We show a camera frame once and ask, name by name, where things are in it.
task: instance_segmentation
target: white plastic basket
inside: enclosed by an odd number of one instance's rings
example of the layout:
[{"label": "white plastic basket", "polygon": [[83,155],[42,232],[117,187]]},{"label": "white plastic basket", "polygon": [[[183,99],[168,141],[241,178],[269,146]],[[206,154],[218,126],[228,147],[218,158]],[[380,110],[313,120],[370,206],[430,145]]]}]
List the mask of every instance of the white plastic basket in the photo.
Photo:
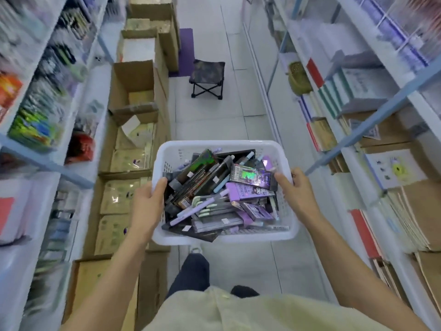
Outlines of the white plastic basket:
[{"label": "white plastic basket", "polygon": [[[194,141],[171,141],[161,145],[156,155],[153,167],[152,184],[155,188],[156,183],[162,178],[164,172],[172,172],[185,160],[190,159],[193,153],[201,153],[205,149],[222,148],[223,152],[256,149],[256,157],[268,155],[271,157],[273,166],[278,172],[282,172],[291,182],[291,171],[288,160],[282,147],[273,141],[254,141],[254,140],[194,140]],[[214,243],[244,243],[251,241],[286,240],[294,238],[299,231],[299,221],[292,209],[283,197],[281,188],[277,192],[279,204],[280,226],[289,226],[288,229],[269,230],[265,228],[242,228],[238,232],[229,231],[220,234]],[[195,238],[172,234],[161,228],[165,221],[162,220],[153,233],[153,240],[160,245],[191,245],[196,241]]]}]

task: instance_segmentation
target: light blue pen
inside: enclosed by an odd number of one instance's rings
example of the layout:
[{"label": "light blue pen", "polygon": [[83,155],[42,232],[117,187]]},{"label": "light blue pen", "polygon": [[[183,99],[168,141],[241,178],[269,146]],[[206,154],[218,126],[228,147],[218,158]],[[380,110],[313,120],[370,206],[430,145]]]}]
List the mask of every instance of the light blue pen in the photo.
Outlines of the light blue pen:
[{"label": "light blue pen", "polygon": [[[254,156],[254,152],[251,151],[251,152],[246,156],[246,160],[241,161],[241,162],[239,163],[239,165],[244,165],[244,164],[245,164],[248,160],[250,160],[253,156]],[[225,184],[226,184],[227,182],[229,182],[229,180],[230,180],[230,175],[227,175],[227,177],[226,177],[225,179],[223,179],[222,182],[219,183],[219,185],[213,190],[213,193],[214,193],[214,194],[217,194],[217,193],[219,192],[219,190],[221,190],[222,187],[225,186]]]}]

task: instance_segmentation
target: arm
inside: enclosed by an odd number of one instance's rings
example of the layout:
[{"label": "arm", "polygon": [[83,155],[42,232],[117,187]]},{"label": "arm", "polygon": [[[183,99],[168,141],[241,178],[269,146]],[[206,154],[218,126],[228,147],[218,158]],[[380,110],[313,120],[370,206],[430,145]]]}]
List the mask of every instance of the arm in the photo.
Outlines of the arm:
[{"label": "arm", "polygon": [[429,331],[413,311],[372,272],[322,215],[309,179],[296,168],[294,186],[281,173],[276,180],[285,199],[311,234],[339,303],[355,308],[394,331]]},{"label": "arm", "polygon": [[120,331],[135,289],[147,243],[164,208],[167,179],[135,192],[132,221],[126,239],[95,289],[63,325],[62,331]]}]

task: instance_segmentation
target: dark pants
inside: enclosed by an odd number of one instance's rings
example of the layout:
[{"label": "dark pants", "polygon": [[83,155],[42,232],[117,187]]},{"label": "dark pants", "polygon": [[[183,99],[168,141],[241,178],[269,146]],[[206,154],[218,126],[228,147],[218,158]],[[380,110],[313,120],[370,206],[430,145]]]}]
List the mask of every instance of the dark pants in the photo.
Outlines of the dark pants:
[{"label": "dark pants", "polygon": [[[208,287],[210,287],[210,264],[203,255],[191,253],[187,256],[187,259],[185,259],[165,299],[180,290],[197,290],[203,292]],[[259,295],[254,289],[243,285],[234,286],[231,290],[231,294],[239,298]]]}]

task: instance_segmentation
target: light yellow shirt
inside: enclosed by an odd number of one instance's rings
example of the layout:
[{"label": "light yellow shirt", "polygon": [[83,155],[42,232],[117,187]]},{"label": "light yellow shirt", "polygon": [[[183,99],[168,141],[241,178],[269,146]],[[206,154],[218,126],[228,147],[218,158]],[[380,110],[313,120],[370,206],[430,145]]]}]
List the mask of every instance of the light yellow shirt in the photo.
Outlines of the light yellow shirt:
[{"label": "light yellow shirt", "polygon": [[144,331],[390,331],[361,312],[295,295],[240,299],[222,289],[179,291]]}]

